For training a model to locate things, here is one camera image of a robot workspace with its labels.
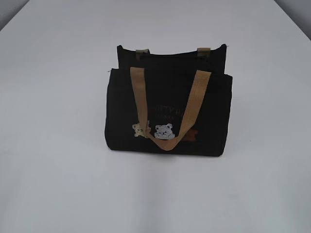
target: tan strap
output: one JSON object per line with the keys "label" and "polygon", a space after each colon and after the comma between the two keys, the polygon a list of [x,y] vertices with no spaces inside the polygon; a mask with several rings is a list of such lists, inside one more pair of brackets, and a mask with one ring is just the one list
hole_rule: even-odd
{"label": "tan strap", "polygon": [[198,57],[206,56],[207,58],[210,56],[210,48],[198,48]]}
{"label": "tan strap", "polygon": [[148,128],[148,108],[146,98],[146,83],[144,77],[144,68],[131,67],[131,80],[135,96],[135,102],[138,113],[139,124],[144,132],[144,135],[151,139],[163,150],[172,150],[185,136],[186,132],[195,124],[198,117],[201,105],[205,96],[207,84],[211,73],[197,70],[194,76],[192,88],[189,94],[188,103],[185,109],[179,135],[170,140],[161,140],[154,138]]}
{"label": "tan strap", "polygon": [[144,53],[150,53],[149,49],[145,49],[145,50],[136,50],[136,59],[139,61],[140,60],[140,56]]}

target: white table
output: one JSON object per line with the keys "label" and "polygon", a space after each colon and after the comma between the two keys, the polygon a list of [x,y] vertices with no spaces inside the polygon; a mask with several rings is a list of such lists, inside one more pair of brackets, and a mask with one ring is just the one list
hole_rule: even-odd
{"label": "white table", "polygon": [[[222,43],[223,156],[107,148],[117,45]],[[310,40],[272,0],[31,0],[0,32],[0,232],[311,232],[310,68]]]}

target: tan handle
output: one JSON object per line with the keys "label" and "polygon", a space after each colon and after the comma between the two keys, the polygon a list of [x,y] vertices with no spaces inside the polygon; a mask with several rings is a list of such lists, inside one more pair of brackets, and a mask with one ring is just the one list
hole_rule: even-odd
{"label": "tan handle", "polygon": [[198,48],[198,57],[206,56],[207,58],[210,56],[210,48]]}
{"label": "tan handle", "polygon": [[140,56],[143,55],[144,53],[150,53],[149,49],[136,50],[136,59],[139,61],[140,60]]}
{"label": "tan handle", "polygon": [[146,98],[146,83],[144,77],[144,68],[131,67],[131,80],[137,106],[139,124],[144,132],[144,135],[153,140],[161,149],[172,150],[185,136],[186,132],[195,124],[198,117],[201,105],[206,92],[207,84],[211,73],[206,71],[197,70],[194,76],[192,88],[189,94],[187,106],[181,126],[179,135],[170,140],[161,140],[154,138],[149,131],[148,127],[148,108]]}

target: bear embroidery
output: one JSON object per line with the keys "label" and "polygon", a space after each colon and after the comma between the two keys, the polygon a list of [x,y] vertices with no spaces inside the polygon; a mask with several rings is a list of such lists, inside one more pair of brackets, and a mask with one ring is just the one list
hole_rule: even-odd
{"label": "bear embroidery", "polygon": [[[135,137],[142,136],[142,137],[147,138],[139,123],[132,125],[132,128],[135,131],[135,134],[134,134]],[[149,121],[148,121],[147,131],[150,132],[150,130],[151,128],[149,128]]]}
{"label": "bear embroidery", "polygon": [[175,134],[173,134],[172,131],[173,125],[167,124],[167,125],[156,125],[155,129],[155,138],[158,139],[164,139],[169,140],[175,137]]}
{"label": "bear embroidery", "polygon": [[197,130],[189,129],[188,132],[186,132],[185,136],[181,139],[182,141],[189,141],[189,142],[195,142],[195,135],[198,133]]}

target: handbag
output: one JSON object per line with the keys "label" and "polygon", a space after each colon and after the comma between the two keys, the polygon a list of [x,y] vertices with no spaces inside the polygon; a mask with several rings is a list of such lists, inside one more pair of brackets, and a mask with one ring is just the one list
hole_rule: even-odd
{"label": "handbag", "polygon": [[231,88],[231,76],[193,67],[112,69],[107,145],[112,150],[220,156]]}
{"label": "handbag", "polygon": [[196,51],[157,55],[151,54],[149,49],[145,50],[126,50],[121,45],[117,47],[119,68],[129,67],[146,67],[146,64],[152,64],[154,61],[161,64],[173,62],[206,62],[205,70],[210,70],[213,73],[225,72],[225,59],[226,59],[227,45],[222,44],[219,48],[211,50],[210,48],[198,48]]}

